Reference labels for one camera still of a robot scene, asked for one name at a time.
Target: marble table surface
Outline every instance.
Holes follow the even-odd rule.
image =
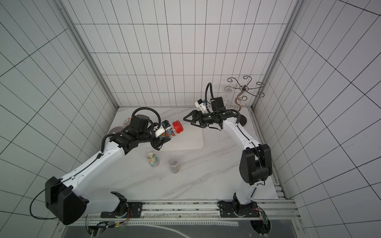
[[[110,128],[122,126],[136,108],[119,108]],[[154,108],[170,123],[179,120],[194,108]],[[154,122],[153,112],[144,110]],[[242,115],[248,119],[245,129],[257,139],[249,111],[242,108]],[[205,128],[205,146],[200,150],[158,151],[159,166],[149,165],[144,153],[152,149],[149,143],[139,144],[130,153],[111,164],[86,189],[89,195],[117,191],[128,200],[231,200],[242,180],[239,163],[242,149],[225,131]],[[172,174],[168,165],[170,158],[179,161],[179,172]],[[271,177],[265,186],[260,186],[254,199],[278,199]]]

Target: white tiled wall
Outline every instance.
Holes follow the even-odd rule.
[[[296,0],[63,3],[119,105],[182,106],[208,82],[217,96],[229,77],[262,81]]]
[[[0,1],[0,237],[51,237],[32,199],[98,150],[115,109],[51,0]],[[41,194],[32,212],[54,217]]]
[[[381,232],[380,13],[305,1],[255,108],[309,238]]]

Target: glass jar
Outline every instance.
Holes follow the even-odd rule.
[[[174,121],[172,123],[172,126],[168,127],[165,132],[163,132],[160,135],[160,139],[163,139],[164,137],[173,137],[176,136],[177,134],[180,134],[184,130],[181,122],[179,121]]]
[[[153,150],[148,150],[146,152],[146,155],[145,157],[149,160],[149,164],[152,166],[152,167],[157,167],[160,163],[160,160],[159,158],[157,157],[157,154],[155,151]]]
[[[168,160],[168,164],[173,174],[177,174],[179,172],[179,163],[176,158],[170,158]]]
[[[226,86],[224,88],[224,92],[225,92],[225,95],[224,95],[224,106],[226,108],[228,108],[230,106],[230,101],[231,101],[231,99],[229,99],[231,97],[230,94],[234,92],[234,88],[231,87],[231,86]]]

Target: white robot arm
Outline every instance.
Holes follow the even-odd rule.
[[[142,109],[155,112],[159,123],[153,123],[145,115],[135,115]],[[254,140],[239,123],[239,119],[239,113],[225,110],[224,107],[216,107],[209,113],[205,110],[194,110],[184,118],[184,121],[190,121],[192,125],[202,128],[217,123],[243,149],[239,167],[243,180],[232,202],[234,212],[243,214],[245,211],[256,208],[253,207],[251,197],[258,185],[264,185],[267,177],[272,174],[272,165],[269,147]],[[62,178],[52,177],[46,182],[46,207],[65,225],[75,222],[83,215],[96,212],[110,212],[115,217],[123,217],[128,209],[127,199],[123,195],[111,192],[102,197],[93,197],[86,194],[85,189],[109,165],[137,147],[139,143],[150,142],[154,149],[159,150],[162,144],[170,140],[168,137],[161,139],[159,137],[167,128],[170,128],[169,122],[162,123],[155,110],[146,107],[135,110],[131,116],[130,125],[116,134],[106,135],[103,138],[101,150],[97,154]]]

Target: red lid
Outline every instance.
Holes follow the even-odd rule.
[[[172,125],[173,125],[173,128],[176,130],[176,132],[179,133],[179,134],[180,134],[180,132],[182,132],[184,130],[184,128],[182,127],[181,122],[179,122],[179,121],[174,121],[172,123]]]

